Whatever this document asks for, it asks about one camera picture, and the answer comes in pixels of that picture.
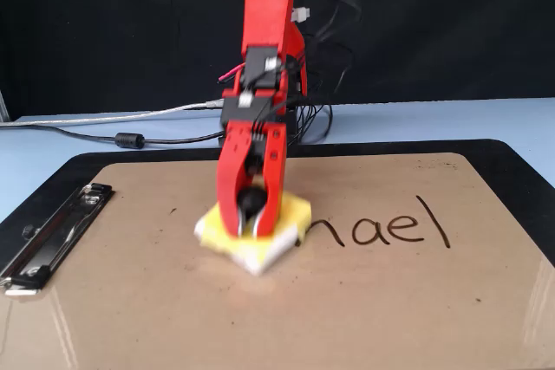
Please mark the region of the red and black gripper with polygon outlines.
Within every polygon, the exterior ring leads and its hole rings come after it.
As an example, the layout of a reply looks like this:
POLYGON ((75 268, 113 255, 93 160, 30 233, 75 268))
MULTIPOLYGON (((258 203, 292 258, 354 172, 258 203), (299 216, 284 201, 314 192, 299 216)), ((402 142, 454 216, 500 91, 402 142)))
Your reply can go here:
POLYGON ((275 108, 271 96, 248 95, 224 98, 220 124, 224 130, 223 145, 230 135, 232 121, 245 122, 251 135, 250 144, 224 144, 216 172, 216 196, 219 213, 227 232, 234 237, 242 234, 243 215, 238 208, 239 192, 251 184, 245 170, 245 159, 263 160, 262 176, 267 193, 266 203, 254 225, 256 238, 272 235, 278 220, 284 185, 284 167, 287 152, 285 116, 275 108))

